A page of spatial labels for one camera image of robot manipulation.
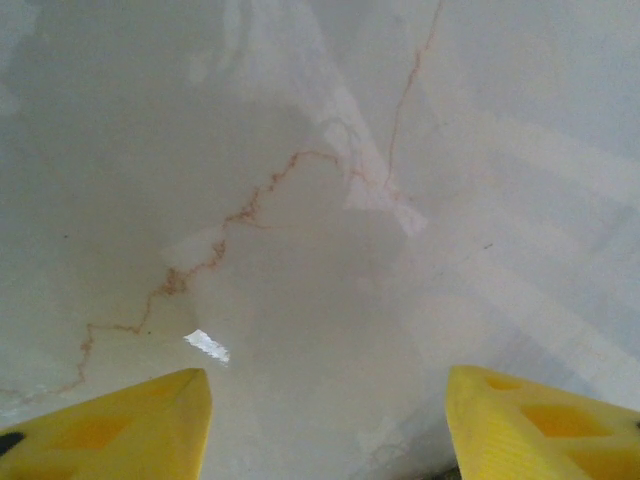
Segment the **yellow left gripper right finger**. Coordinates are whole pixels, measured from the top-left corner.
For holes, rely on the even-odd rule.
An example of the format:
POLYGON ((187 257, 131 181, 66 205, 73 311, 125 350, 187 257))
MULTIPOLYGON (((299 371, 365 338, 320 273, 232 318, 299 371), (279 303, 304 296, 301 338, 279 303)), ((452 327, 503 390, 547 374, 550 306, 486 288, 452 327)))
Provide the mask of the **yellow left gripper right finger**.
POLYGON ((450 369, 446 420, 465 479, 636 479, 638 412, 470 365, 450 369))

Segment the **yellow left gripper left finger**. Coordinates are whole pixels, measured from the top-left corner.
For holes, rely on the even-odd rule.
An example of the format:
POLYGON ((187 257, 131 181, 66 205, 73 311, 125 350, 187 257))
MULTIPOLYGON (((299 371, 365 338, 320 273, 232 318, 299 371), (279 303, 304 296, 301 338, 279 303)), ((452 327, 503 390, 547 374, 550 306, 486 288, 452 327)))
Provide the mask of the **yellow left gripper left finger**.
POLYGON ((207 374, 188 368, 10 426, 4 479, 197 479, 212 418, 207 374))

